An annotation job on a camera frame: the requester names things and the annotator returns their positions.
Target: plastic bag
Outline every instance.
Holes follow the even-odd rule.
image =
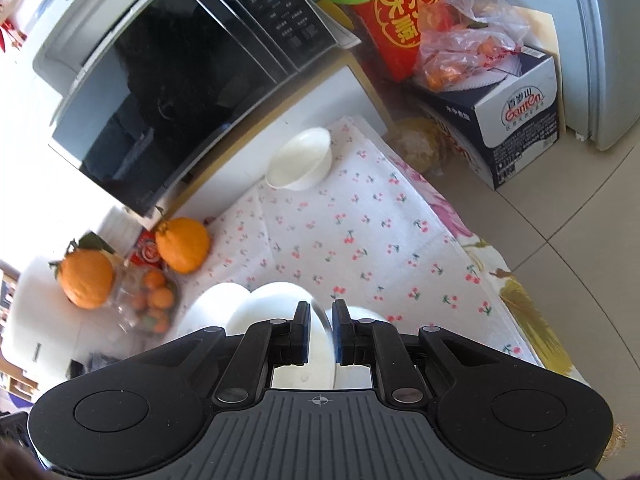
[[[529,23],[505,0],[440,0],[418,9],[415,73],[434,92],[519,52]]]
[[[418,173],[440,174],[447,145],[438,123],[427,118],[398,121],[385,142]]]

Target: red gift box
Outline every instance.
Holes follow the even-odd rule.
[[[409,77],[420,46],[418,0],[370,0],[352,8],[369,29],[392,77],[396,81]]]

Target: white cardboard box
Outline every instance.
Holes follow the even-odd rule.
[[[417,105],[441,126],[455,153],[497,189],[558,140],[554,59],[532,48],[499,67],[434,93],[408,84]]]

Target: cardboard box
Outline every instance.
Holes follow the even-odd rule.
[[[555,63],[538,50],[524,47],[447,92],[433,93],[415,79],[407,86],[454,152],[492,189],[558,140]]]
[[[421,0],[432,4],[438,0]],[[418,0],[370,0],[352,7],[367,27],[395,81],[413,74],[420,46]]]

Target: floral fabric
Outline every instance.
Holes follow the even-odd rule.
[[[212,253],[182,279],[182,309],[221,282],[249,290],[291,282],[323,310],[344,298],[400,332],[434,324],[541,364],[486,267],[456,239],[477,237],[449,203],[354,120],[329,130],[334,164],[318,187],[273,190],[260,181],[221,217],[201,219]]]
[[[386,144],[379,144],[378,147],[431,206],[449,232],[456,237],[485,283],[491,285],[500,295],[503,304],[515,318],[522,334],[543,366],[556,373],[585,382],[526,290],[509,271],[502,255],[471,232],[451,204],[420,173],[405,163]]]

